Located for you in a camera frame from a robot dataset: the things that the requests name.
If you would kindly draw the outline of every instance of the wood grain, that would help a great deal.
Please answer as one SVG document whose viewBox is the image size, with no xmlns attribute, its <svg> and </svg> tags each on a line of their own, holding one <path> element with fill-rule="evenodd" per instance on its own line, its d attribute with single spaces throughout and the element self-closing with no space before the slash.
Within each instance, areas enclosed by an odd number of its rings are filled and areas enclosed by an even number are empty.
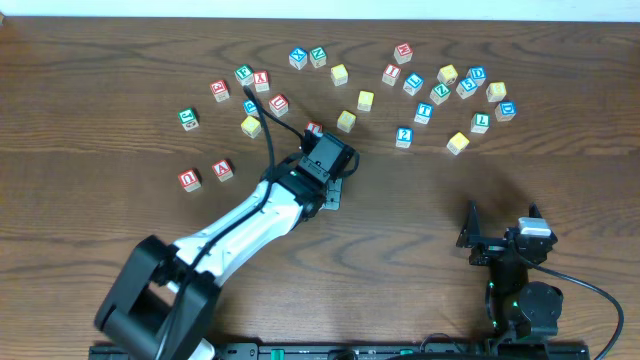
<svg viewBox="0 0 640 360">
<path fill-rule="evenodd" d="M 485 268 L 455 248 L 466 201 L 500 234 L 536 201 L 560 238 L 546 263 L 611 292 L 626 311 L 611 358 L 637 357 L 640 338 L 640 26 L 514 22 L 372 22 L 11 18 L 0 29 L 0 359 L 82 359 L 105 338 L 95 311 L 131 249 L 149 234 L 167 242 L 197 231 L 254 188 L 267 164 L 264 137 L 243 135 L 233 70 L 265 69 L 290 100 L 283 117 L 336 132 L 342 110 L 357 124 L 341 138 L 362 152 L 343 207 L 323 212 L 260 251 L 228 282 L 214 330 L 264 341 L 419 341 L 432 332 L 486 334 Z M 426 79 L 416 97 L 380 79 L 408 41 Z M 324 46 L 328 66 L 297 71 L 295 46 Z M 344 63 L 336 88 L 329 67 Z M 412 122 L 439 67 L 486 67 L 519 114 L 454 158 L 482 94 L 452 95 L 429 125 Z M 231 99 L 208 84 L 225 79 Z M 355 111 L 373 91 L 371 113 Z M 195 107 L 185 132 L 177 112 Z M 398 126 L 415 129 L 395 148 Z M 272 127 L 278 157 L 296 139 Z M 210 166 L 236 167 L 220 183 Z M 197 167 L 203 188 L 176 178 Z M 595 355 L 615 311 L 587 290 L 532 273 L 565 294 L 561 340 Z"/>
</svg>

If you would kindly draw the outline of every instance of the cube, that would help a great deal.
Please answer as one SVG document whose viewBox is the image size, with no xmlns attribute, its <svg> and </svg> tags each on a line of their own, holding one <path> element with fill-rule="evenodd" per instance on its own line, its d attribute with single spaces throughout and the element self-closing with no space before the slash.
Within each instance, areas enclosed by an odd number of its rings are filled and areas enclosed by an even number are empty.
<svg viewBox="0 0 640 360">
<path fill-rule="evenodd" d="M 471 118 L 471 132 L 484 134 L 489 130 L 489 115 L 476 113 Z"/>
<path fill-rule="evenodd" d="M 193 111 L 192 108 L 180 111 L 178 113 L 178 118 L 180 118 L 180 123 L 186 131 L 193 130 L 199 126 L 198 117 L 196 116 L 196 112 Z"/>
<path fill-rule="evenodd" d="M 182 188 L 187 190 L 187 192 L 192 192 L 193 190 L 198 189 L 200 188 L 200 186 L 202 186 L 200 184 L 200 180 L 198 180 L 196 172 L 193 169 L 187 170 L 178 175 L 178 179 L 180 179 Z"/>
<path fill-rule="evenodd" d="M 453 65 L 447 65 L 441 68 L 438 72 L 438 81 L 445 85 L 453 84 L 454 82 L 456 82 L 457 78 L 458 72 L 456 71 L 456 68 L 453 67 Z"/>
<path fill-rule="evenodd" d="M 507 96 L 507 88 L 503 82 L 491 83 L 487 87 L 487 101 L 502 101 Z"/>
<path fill-rule="evenodd" d="M 413 119 L 415 122 L 421 124 L 428 124 L 431 120 L 431 114 L 433 113 L 433 106 L 426 103 L 419 103 L 416 109 L 416 117 Z"/>
<path fill-rule="evenodd" d="M 333 85 L 340 86 L 346 84 L 349 81 L 349 73 L 344 65 L 340 64 L 331 68 L 331 80 Z"/>
<path fill-rule="evenodd" d="M 453 153 L 453 155 L 458 155 L 464 150 L 464 148 L 469 145 L 469 139 L 466 136 L 462 135 L 461 132 L 455 134 L 449 143 L 447 144 L 447 149 Z"/>
<path fill-rule="evenodd" d="M 309 121 L 307 130 L 311 131 L 312 134 L 319 134 L 322 132 L 322 125 Z"/>
<path fill-rule="evenodd" d="M 210 86 L 213 97 L 216 98 L 217 102 L 227 100 L 229 98 L 229 89 L 227 88 L 227 84 L 225 84 L 224 80 L 218 80 L 211 83 Z"/>
<path fill-rule="evenodd" d="M 513 101 L 501 102 L 496 107 L 496 118 L 498 121 L 509 121 L 513 119 L 517 113 L 516 104 Z"/>
<path fill-rule="evenodd" d="M 256 120 L 253 116 L 247 116 L 246 119 L 240 125 L 242 128 L 242 132 L 247 134 L 252 139 L 255 139 L 260 131 L 262 131 L 262 126 L 260 126 L 260 121 Z"/>
<path fill-rule="evenodd" d="M 373 105 L 373 93 L 360 91 L 360 96 L 358 96 L 358 110 L 371 111 L 371 105 Z"/>
<path fill-rule="evenodd" d="M 338 129 L 344 132 L 351 132 L 353 126 L 356 124 L 356 116 L 348 111 L 343 111 L 338 118 Z"/>
<path fill-rule="evenodd" d="M 461 98 L 466 99 L 478 90 L 478 85 L 470 78 L 460 80 L 456 92 Z"/>
<path fill-rule="evenodd" d="M 396 147 L 408 148 L 413 140 L 413 130 L 409 128 L 399 128 L 396 133 Z"/>
<path fill-rule="evenodd" d="M 253 83 L 256 84 L 256 92 L 269 91 L 269 75 L 266 71 L 253 74 Z"/>
<path fill-rule="evenodd" d="M 246 112 L 247 115 L 259 116 L 258 115 L 258 108 L 256 107 L 256 104 L 253 103 L 253 101 L 245 100 L 242 103 L 242 107 L 244 107 L 244 112 Z"/>
<path fill-rule="evenodd" d="M 487 79 L 487 73 L 484 72 L 484 68 L 482 66 L 476 66 L 469 69 L 467 77 L 473 80 L 476 85 L 480 86 L 484 84 L 484 81 Z"/>
<path fill-rule="evenodd" d="M 319 68 L 327 64 L 327 53 L 324 52 L 322 47 L 317 47 L 311 50 L 311 65 L 314 68 Z"/>
<path fill-rule="evenodd" d="M 396 80 L 400 77 L 400 68 L 391 64 L 387 65 L 382 73 L 382 82 L 391 86 L 396 84 Z"/>
<path fill-rule="evenodd" d="M 297 47 L 289 54 L 289 64 L 298 70 L 307 65 L 307 60 L 307 52 L 303 48 Z"/>
<path fill-rule="evenodd" d="M 411 56 L 413 56 L 413 50 L 408 43 L 396 46 L 393 52 L 393 57 L 396 58 L 398 65 L 411 61 Z"/>
<path fill-rule="evenodd" d="M 253 70 L 249 67 L 249 65 L 242 65 L 236 69 L 236 79 L 240 83 L 240 85 L 251 85 L 253 84 Z"/>
<path fill-rule="evenodd" d="M 280 117 L 289 111 L 289 102 L 282 94 L 278 94 L 269 100 L 269 107 L 277 117 Z"/>
<path fill-rule="evenodd" d="M 412 73 L 407 80 L 404 81 L 402 89 L 408 92 L 409 95 L 414 96 L 422 89 L 422 84 L 424 84 L 424 79 L 420 77 L 420 75 Z"/>
<path fill-rule="evenodd" d="M 436 105 L 440 105 L 449 98 L 449 95 L 451 95 L 451 90 L 449 90 L 445 84 L 438 84 L 431 90 L 429 98 L 431 98 Z"/>
<path fill-rule="evenodd" d="M 229 165 L 227 160 L 218 161 L 213 164 L 211 168 L 213 169 L 213 172 L 216 173 L 216 176 L 220 181 L 225 181 L 233 176 L 231 165 Z"/>
</svg>

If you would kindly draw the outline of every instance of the wooden block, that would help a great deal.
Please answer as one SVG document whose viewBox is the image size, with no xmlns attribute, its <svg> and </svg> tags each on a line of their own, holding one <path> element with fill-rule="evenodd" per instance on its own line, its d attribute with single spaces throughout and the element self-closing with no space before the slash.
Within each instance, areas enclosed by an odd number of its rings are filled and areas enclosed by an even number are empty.
<svg viewBox="0 0 640 360">
<path fill-rule="evenodd" d="M 217 102 L 227 100 L 229 98 L 229 89 L 227 88 L 227 84 L 225 84 L 224 80 L 218 80 L 211 83 L 210 86 L 213 97 L 216 98 Z"/>
<path fill-rule="evenodd" d="M 496 107 L 496 118 L 498 121 L 510 121 L 518 113 L 516 104 L 513 101 L 505 101 Z"/>
<path fill-rule="evenodd" d="M 424 79 L 420 75 L 412 73 L 407 80 L 404 81 L 402 89 L 409 93 L 409 95 L 414 96 L 422 89 L 422 84 L 424 84 Z"/>
<path fill-rule="evenodd" d="M 464 150 L 467 145 L 469 145 L 469 139 L 466 136 L 462 135 L 461 132 L 455 134 L 449 143 L 447 144 L 447 149 L 453 153 L 453 155 L 458 155 Z"/>
<path fill-rule="evenodd" d="M 387 83 L 391 86 L 396 84 L 396 80 L 400 77 L 400 68 L 397 66 L 393 66 L 391 64 L 387 65 L 387 68 L 384 69 L 382 73 L 382 82 Z"/>
<path fill-rule="evenodd" d="M 269 100 L 269 107 L 277 117 L 280 117 L 289 111 L 289 102 L 282 94 L 278 94 Z"/>
<path fill-rule="evenodd" d="M 445 84 L 438 84 L 431 90 L 429 98 L 431 98 L 436 105 L 440 105 L 449 98 L 449 95 L 451 95 L 451 90 L 449 90 Z"/>
<path fill-rule="evenodd" d="M 269 75 L 266 71 L 253 74 L 253 83 L 256 84 L 256 92 L 269 91 Z"/>
<path fill-rule="evenodd" d="M 311 131 L 312 134 L 319 134 L 322 132 L 322 125 L 309 121 L 307 124 L 307 130 Z"/>
<path fill-rule="evenodd" d="M 458 87 L 456 88 L 456 92 L 463 99 L 475 94 L 476 90 L 478 90 L 478 85 L 476 85 L 476 83 L 470 78 L 460 80 L 460 83 L 458 83 Z"/>
<path fill-rule="evenodd" d="M 253 84 L 253 70 L 249 67 L 249 65 L 242 65 L 235 71 L 236 79 L 240 83 L 240 85 L 251 85 Z"/>
<path fill-rule="evenodd" d="M 373 105 L 373 93 L 368 91 L 360 91 L 358 96 L 358 110 L 371 111 Z"/>
<path fill-rule="evenodd" d="M 476 113 L 471 118 L 471 132 L 484 134 L 489 130 L 489 115 Z"/>
<path fill-rule="evenodd" d="M 487 73 L 482 66 L 476 66 L 469 69 L 467 77 L 473 80 L 476 85 L 480 86 L 484 84 L 484 81 L 487 79 Z"/>
<path fill-rule="evenodd" d="M 319 68 L 325 66 L 327 64 L 327 53 L 324 52 L 324 49 L 321 47 L 317 47 L 311 50 L 311 65 L 314 68 Z"/>
<path fill-rule="evenodd" d="M 258 108 L 256 107 L 256 104 L 253 103 L 253 101 L 251 100 L 245 100 L 242 103 L 242 107 L 244 108 L 244 112 L 247 113 L 247 115 L 250 116 L 255 116 L 258 117 Z"/>
<path fill-rule="evenodd" d="M 303 48 L 297 47 L 289 54 L 289 64 L 298 70 L 307 65 L 307 60 L 307 52 Z"/>
<path fill-rule="evenodd" d="M 250 138 L 255 139 L 260 131 L 262 131 L 262 126 L 260 126 L 260 121 L 258 121 L 253 116 L 247 116 L 246 119 L 240 125 L 242 127 L 242 132 L 247 134 Z"/>
<path fill-rule="evenodd" d="M 454 82 L 456 82 L 457 78 L 458 72 L 456 71 L 456 68 L 453 67 L 453 65 L 447 65 L 441 68 L 438 72 L 438 81 L 445 85 L 453 84 Z"/>
<path fill-rule="evenodd" d="M 491 83 L 487 87 L 487 101 L 502 101 L 507 96 L 507 87 L 503 82 Z"/>
<path fill-rule="evenodd" d="M 426 103 L 419 103 L 416 109 L 416 117 L 413 119 L 415 122 L 421 124 L 428 124 L 431 120 L 431 114 L 433 113 L 433 106 Z"/>
<path fill-rule="evenodd" d="M 411 49 L 409 43 L 396 46 L 396 49 L 393 52 L 393 57 L 396 58 L 396 62 L 398 64 L 404 64 L 411 61 L 411 56 L 413 56 L 413 49 Z"/>
<path fill-rule="evenodd" d="M 333 85 L 340 86 L 349 81 L 349 73 L 344 65 L 340 64 L 331 68 L 331 80 Z"/>
<path fill-rule="evenodd" d="M 198 117 L 196 116 L 196 112 L 193 111 L 192 108 L 180 111 L 178 113 L 178 118 L 180 119 L 182 127 L 187 131 L 193 130 L 199 126 Z"/>
<path fill-rule="evenodd" d="M 200 184 L 200 180 L 198 180 L 196 172 L 193 169 L 187 170 L 178 175 L 178 179 L 180 179 L 182 188 L 187 190 L 187 192 L 192 192 L 193 190 L 198 189 L 200 188 L 200 186 L 202 186 Z"/>
<path fill-rule="evenodd" d="M 408 148 L 413 140 L 413 130 L 409 128 L 399 128 L 396 133 L 396 147 Z"/>
<path fill-rule="evenodd" d="M 351 132 L 353 126 L 356 124 L 356 116 L 348 111 L 343 111 L 338 118 L 338 129 L 344 132 Z"/>
<path fill-rule="evenodd" d="M 233 177 L 231 165 L 229 165 L 227 160 L 218 161 L 217 163 L 213 164 L 211 168 L 213 169 L 213 172 L 216 173 L 216 176 L 218 177 L 218 179 L 220 179 L 220 181 L 225 181 Z"/>
</svg>

